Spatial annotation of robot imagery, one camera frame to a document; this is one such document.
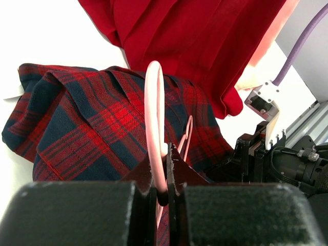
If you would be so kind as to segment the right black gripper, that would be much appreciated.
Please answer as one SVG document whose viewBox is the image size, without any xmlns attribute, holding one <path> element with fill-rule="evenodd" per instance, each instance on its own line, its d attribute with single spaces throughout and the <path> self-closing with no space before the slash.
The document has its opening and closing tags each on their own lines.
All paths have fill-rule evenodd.
<svg viewBox="0 0 328 246">
<path fill-rule="evenodd" d="M 207 177 L 214 182 L 263 183 L 279 182 L 281 175 L 275 175 L 270 164 L 271 152 L 274 147 L 284 147 L 286 143 L 285 130 L 282 136 L 277 136 L 276 143 L 270 141 L 270 147 L 265 148 L 265 133 L 268 122 L 262 121 L 256 127 L 254 134 L 241 135 L 231 156 L 219 164 L 207 169 Z"/>
</svg>

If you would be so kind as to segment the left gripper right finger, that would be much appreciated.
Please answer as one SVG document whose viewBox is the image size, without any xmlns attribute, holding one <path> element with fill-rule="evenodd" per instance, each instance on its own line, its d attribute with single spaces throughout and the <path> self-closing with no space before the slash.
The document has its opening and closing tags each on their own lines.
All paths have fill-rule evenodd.
<svg viewBox="0 0 328 246">
<path fill-rule="evenodd" d="M 281 183 L 209 183 L 170 143 L 170 245 L 327 245 L 309 200 Z"/>
</svg>

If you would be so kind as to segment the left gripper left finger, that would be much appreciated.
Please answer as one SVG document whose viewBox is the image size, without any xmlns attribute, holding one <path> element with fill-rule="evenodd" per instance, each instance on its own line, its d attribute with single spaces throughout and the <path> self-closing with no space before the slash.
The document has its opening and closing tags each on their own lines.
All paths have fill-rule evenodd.
<svg viewBox="0 0 328 246">
<path fill-rule="evenodd" d="M 120 181 L 42 181 L 21 187 L 1 221 L 1 245 L 153 245 L 148 159 Z"/>
</svg>

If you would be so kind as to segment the red navy plaid skirt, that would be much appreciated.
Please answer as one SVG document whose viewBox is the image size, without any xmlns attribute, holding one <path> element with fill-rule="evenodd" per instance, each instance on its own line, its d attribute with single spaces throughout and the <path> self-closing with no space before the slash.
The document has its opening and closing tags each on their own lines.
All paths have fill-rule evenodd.
<svg viewBox="0 0 328 246">
<path fill-rule="evenodd" d="M 35 64 L 23 64 L 18 72 L 25 92 L 2 138 L 9 149 L 34 163 L 33 182 L 120 181 L 144 159 L 149 161 L 146 73 Z M 173 76 L 163 78 L 165 143 L 174 144 L 183 161 L 208 182 L 205 171 L 232 148 L 201 88 Z M 157 189 L 152 184 L 153 245 L 170 245 L 168 191 L 157 225 Z"/>
</svg>

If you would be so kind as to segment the pink wire hanger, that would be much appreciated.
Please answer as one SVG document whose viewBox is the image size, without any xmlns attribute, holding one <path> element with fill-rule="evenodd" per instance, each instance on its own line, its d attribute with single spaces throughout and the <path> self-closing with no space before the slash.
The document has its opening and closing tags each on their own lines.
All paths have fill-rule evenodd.
<svg viewBox="0 0 328 246">
<path fill-rule="evenodd" d="M 144 111 L 148 157 L 157 189 L 156 223 L 160 224 L 164 196 L 168 186 L 163 161 L 168 154 L 165 143 L 165 91 L 162 67 L 158 61 L 149 63 L 145 76 Z"/>
</svg>

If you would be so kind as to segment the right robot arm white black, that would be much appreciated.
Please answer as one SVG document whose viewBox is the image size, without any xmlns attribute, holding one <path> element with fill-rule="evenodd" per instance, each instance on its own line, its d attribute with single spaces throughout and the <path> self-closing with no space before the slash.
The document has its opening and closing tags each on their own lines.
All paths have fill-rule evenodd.
<svg viewBox="0 0 328 246">
<path fill-rule="evenodd" d="M 290 149 L 282 136 L 267 150 L 267 125 L 262 121 L 254 134 L 241 135 L 233 154 L 208 168 L 207 177 L 214 182 L 287 183 L 306 197 L 327 193 L 327 146 L 303 137 L 298 147 Z"/>
</svg>

